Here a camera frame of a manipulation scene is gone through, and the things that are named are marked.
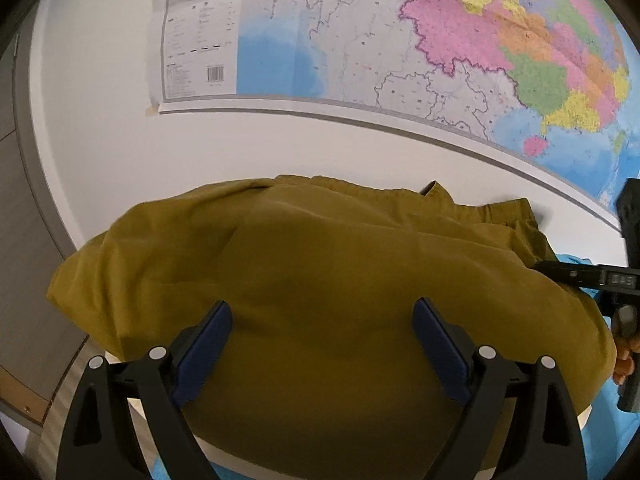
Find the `right hand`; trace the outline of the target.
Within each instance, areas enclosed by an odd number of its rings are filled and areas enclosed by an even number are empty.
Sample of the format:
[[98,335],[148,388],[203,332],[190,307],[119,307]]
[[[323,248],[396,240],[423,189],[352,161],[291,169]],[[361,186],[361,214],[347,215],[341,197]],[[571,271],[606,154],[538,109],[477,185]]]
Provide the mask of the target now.
[[634,356],[639,353],[639,336],[625,339],[622,336],[615,336],[616,362],[612,378],[616,385],[623,385],[626,379],[634,374]]

